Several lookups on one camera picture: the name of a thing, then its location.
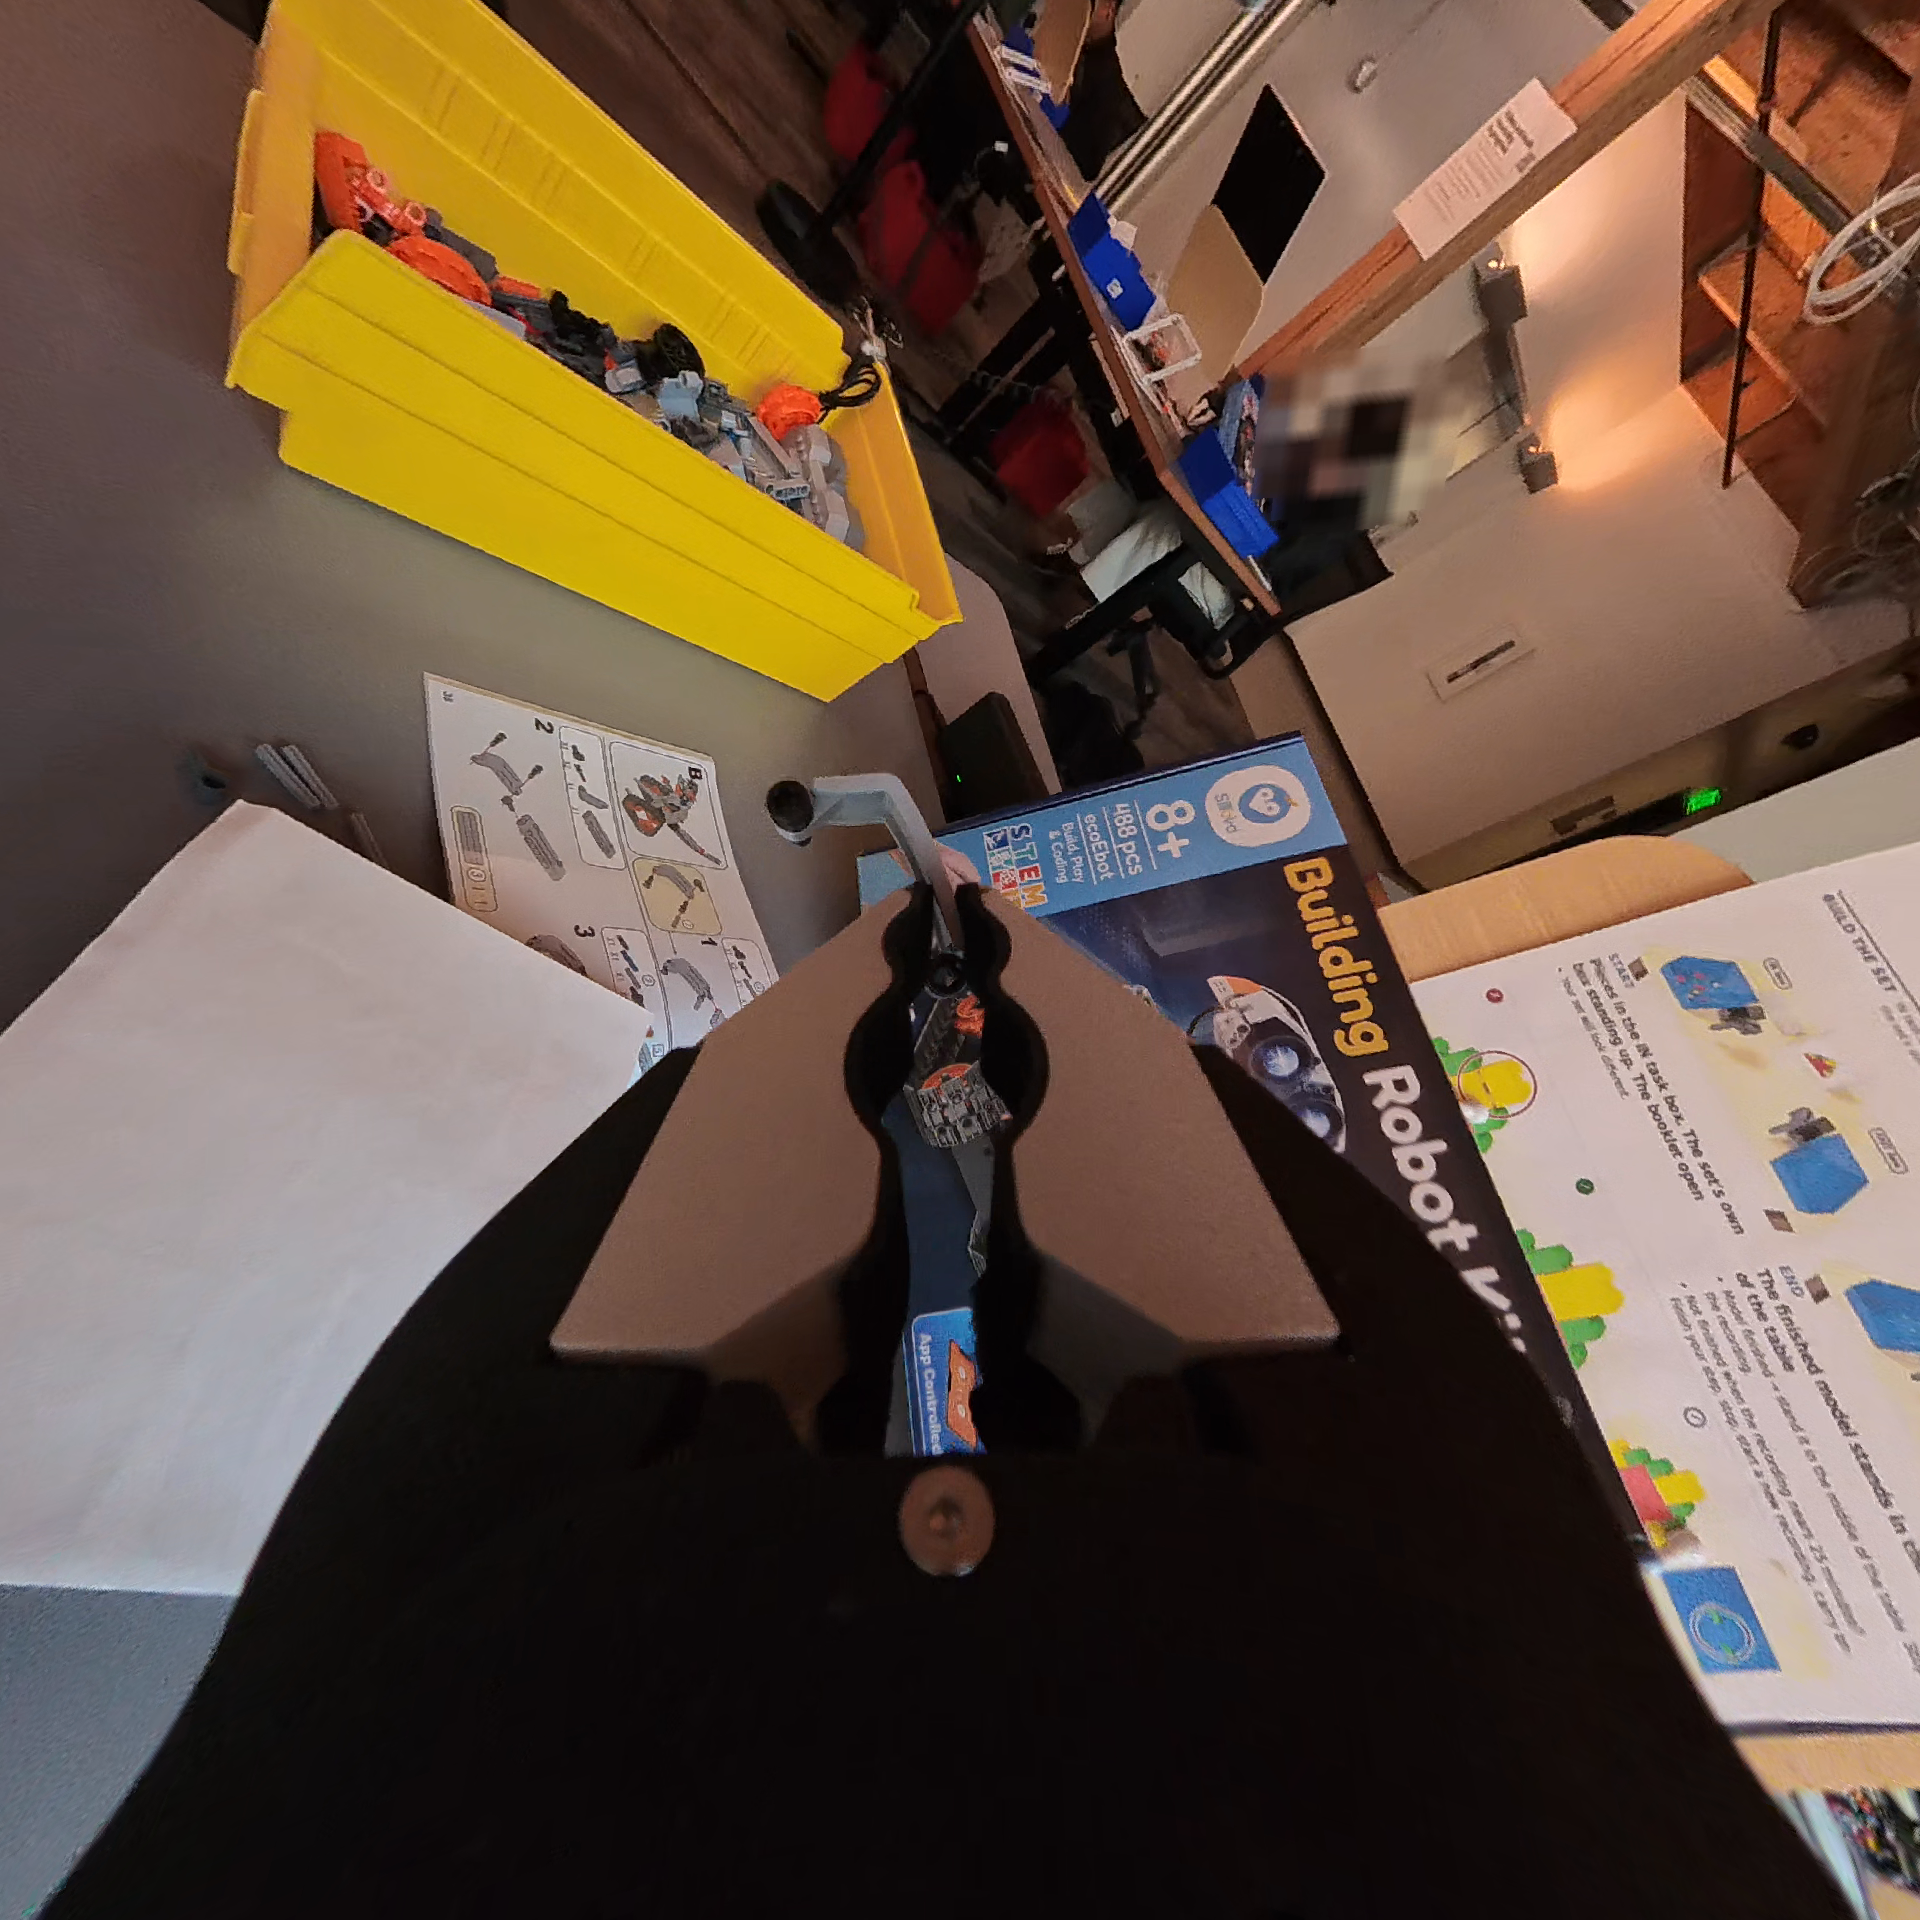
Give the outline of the open instruction booklet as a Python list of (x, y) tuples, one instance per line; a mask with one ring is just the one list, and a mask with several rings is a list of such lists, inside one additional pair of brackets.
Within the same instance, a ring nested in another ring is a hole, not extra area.
[(450, 900), (633, 1006), (639, 1067), (772, 989), (712, 759), (455, 680), (422, 686)]

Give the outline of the black device green light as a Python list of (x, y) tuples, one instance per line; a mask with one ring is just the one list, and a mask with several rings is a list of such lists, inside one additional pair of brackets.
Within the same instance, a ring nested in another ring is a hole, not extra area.
[(950, 827), (1044, 804), (1051, 787), (1007, 692), (984, 692), (969, 708), (934, 729)]

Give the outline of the printed task sheet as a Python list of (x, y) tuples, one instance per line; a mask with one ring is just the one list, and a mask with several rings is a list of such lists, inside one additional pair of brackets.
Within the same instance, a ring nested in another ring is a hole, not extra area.
[(1718, 1717), (1917, 1727), (1917, 848), (1415, 995)]

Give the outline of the beige chair back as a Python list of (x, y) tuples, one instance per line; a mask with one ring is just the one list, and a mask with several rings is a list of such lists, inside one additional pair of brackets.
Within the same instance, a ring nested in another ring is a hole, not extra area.
[(1171, 269), (1167, 300), (1182, 317), (1194, 348), (1194, 359), (1171, 377), (1171, 384), (1206, 390), (1218, 381), (1236, 363), (1240, 340), (1260, 317), (1265, 278), (1215, 201), (1203, 206)]

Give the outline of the grey desk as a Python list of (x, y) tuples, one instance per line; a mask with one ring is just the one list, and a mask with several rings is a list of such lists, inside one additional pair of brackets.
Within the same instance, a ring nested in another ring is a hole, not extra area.
[[(2, 2), (2, 1028), (230, 808), (444, 900), (423, 675), (712, 759), (772, 961), (856, 910), (851, 843), (793, 852), (772, 779), (890, 772), (929, 804), (905, 674), (817, 701), (327, 486), (282, 416), (230, 390), (230, 197), (255, 41), (201, 2)], [(305, 813), (255, 763), (293, 740), (343, 801)], [(2, 1584), (2, 1832), (63, 1762), (120, 1810), (198, 1682), (233, 1598)]]

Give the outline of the white paper sign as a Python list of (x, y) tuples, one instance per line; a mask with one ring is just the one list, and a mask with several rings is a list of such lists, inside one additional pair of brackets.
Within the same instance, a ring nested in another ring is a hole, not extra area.
[(1397, 201), (1397, 228), (1432, 262), (1575, 130), (1549, 86), (1531, 80)]

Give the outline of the blue storage bin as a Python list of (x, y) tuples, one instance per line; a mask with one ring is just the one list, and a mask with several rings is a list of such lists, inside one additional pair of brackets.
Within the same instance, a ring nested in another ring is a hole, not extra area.
[(1089, 191), (1067, 218), (1067, 242), (1113, 322), (1126, 334), (1139, 329), (1158, 293), (1139, 266), (1136, 228)]
[(1236, 557), (1265, 557), (1280, 542), (1258, 496), (1254, 444), (1240, 433), (1220, 439), (1210, 426), (1194, 430), (1176, 465), (1194, 505), (1220, 532)]

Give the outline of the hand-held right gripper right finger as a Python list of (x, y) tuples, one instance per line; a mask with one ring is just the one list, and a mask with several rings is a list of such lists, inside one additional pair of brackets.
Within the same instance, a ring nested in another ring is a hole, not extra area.
[(974, 1296), (984, 1443), (1081, 1443), (1129, 1380), (1333, 1346), (1333, 1306), (1184, 1035), (986, 889), (959, 889), (959, 926), (1008, 1112)]

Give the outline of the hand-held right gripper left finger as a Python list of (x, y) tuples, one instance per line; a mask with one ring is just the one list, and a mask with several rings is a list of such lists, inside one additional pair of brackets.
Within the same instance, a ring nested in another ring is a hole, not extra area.
[(911, 886), (651, 1072), (679, 1086), (553, 1353), (762, 1386), (812, 1443), (886, 1443), (911, 1279), (886, 1112), (921, 989)]

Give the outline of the black flat panel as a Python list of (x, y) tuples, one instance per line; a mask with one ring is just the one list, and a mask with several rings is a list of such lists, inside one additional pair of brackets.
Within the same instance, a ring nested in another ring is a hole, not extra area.
[(1210, 206), (1260, 280), (1271, 280), (1283, 262), (1323, 182), (1326, 167), (1306, 134), (1283, 98), (1271, 86), (1260, 86), (1210, 194)]

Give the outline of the yellow plastic bin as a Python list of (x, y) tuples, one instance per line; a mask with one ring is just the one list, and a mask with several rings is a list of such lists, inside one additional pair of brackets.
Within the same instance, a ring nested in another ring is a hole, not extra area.
[(843, 328), (483, 2), (274, 2), (230, 384), (287, 468), (821, 701), (959, 622), (890, 390), (830, 421), (856, 553), (369, 240), (309, 246), (322, 130), (621, 334), (679, 322), (740, 397), (844, 365)]

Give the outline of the blue robot kit box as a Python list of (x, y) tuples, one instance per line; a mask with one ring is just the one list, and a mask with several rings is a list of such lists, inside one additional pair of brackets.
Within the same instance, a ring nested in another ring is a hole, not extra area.
[(1549, 1262), (1499, 1202), (1301, 735), (1036, 804), (974, 801), (934, 840), (1365, 1172), (1566, 1406), (1625, 1539), (1652, 1549), (1577, 1387)]

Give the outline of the light grey bent beam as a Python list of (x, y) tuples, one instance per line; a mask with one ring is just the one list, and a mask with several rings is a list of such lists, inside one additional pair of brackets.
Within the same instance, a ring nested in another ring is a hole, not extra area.
[(909, 886), (924, 886), (934, 897), (928, 987), (934, 995), (957, 995), (964, 989), (966, 963), (957, 889), (977, 881), (977, 873), (959, 852), (940, 847), (896, 774), (778, 779), (768, 787), (764, 809), (789, 847), (809, 847), (824, 831), (886, 831), (890, 836), (889, 861), (898, 876), (874, 878), (877, 869), (866, 856), (859, 866), (859, 895), (866, 903), (890, 903)]

